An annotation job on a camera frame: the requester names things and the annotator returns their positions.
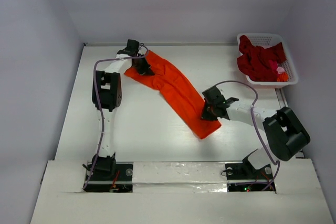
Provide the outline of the orange t shirt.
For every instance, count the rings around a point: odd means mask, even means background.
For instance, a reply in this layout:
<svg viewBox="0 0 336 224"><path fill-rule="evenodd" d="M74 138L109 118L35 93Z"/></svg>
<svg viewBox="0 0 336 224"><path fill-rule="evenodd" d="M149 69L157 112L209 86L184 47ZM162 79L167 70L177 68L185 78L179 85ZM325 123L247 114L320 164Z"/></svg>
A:
<svg viewBox="0 0 336 224"><path fill-rule="evenodd" d="M201 119L204 100L178 68L150 51L146 57L153 76L140 75L135 67L125 71L125 75L149 88L157 90L176 114L201 140L221 127L218 120Z"/></svg>

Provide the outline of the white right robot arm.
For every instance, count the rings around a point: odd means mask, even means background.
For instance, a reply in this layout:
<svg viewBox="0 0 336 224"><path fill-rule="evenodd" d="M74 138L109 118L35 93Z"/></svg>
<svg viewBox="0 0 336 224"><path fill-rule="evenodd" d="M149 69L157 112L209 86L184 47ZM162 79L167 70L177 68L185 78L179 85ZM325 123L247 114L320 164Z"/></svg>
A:
<svg viewBox="0 0 336 224"><path fill-rule="evenodd" d="M260 139L261 148L252 151L240 163L225 166L224 173L228 179L257 179L265 168L289 161L311 141L294 111L287 106L270 110L256 107L255 101L247 104L234 97L226 99L217 86L202 94L205 101L203 120L237 121L254 127L258 138L261 138L261 132L266 135L265 140Z"/></svg>

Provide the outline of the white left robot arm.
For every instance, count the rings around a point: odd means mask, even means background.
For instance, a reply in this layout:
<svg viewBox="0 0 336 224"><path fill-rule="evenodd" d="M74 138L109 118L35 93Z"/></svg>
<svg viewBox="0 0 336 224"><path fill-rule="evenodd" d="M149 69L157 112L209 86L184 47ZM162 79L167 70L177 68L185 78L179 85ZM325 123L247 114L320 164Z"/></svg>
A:
<svg viewBox="0 0 336 224"><path fill-rule="evenodd" d="M111 179L116 174L114 119L122 101L121 70L134 67L142 76L153 76L146 60L145 44L129 39L125 48L112 59L98 60L93 67L92 102L98 111L99 139L97 150L88 168L88 177Z"/></svg>

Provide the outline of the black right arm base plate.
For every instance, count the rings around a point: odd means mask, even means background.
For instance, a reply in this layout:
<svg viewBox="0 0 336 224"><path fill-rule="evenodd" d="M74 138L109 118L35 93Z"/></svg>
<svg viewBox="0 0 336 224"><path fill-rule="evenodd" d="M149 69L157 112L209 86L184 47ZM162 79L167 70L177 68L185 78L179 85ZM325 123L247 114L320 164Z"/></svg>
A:
<svg viewBox="0 0 336 224"><path fill-rule="evenodd" d="M268 164L255 169L248 162L226 163L221 172L227 180L229 192L275 191L274 173Z"/></svg>

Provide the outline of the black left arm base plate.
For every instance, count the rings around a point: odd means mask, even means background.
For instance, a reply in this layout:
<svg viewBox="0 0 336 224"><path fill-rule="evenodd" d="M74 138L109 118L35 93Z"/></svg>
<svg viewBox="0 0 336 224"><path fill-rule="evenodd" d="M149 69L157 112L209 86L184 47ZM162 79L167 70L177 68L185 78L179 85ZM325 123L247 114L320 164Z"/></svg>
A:
<svg viewBox="0 0 336 224"><path fill-rule="evenodd" d="M133 163L117 163L114 175L106 171L93 171L84 191L88 193L131 193Z"/></svg>

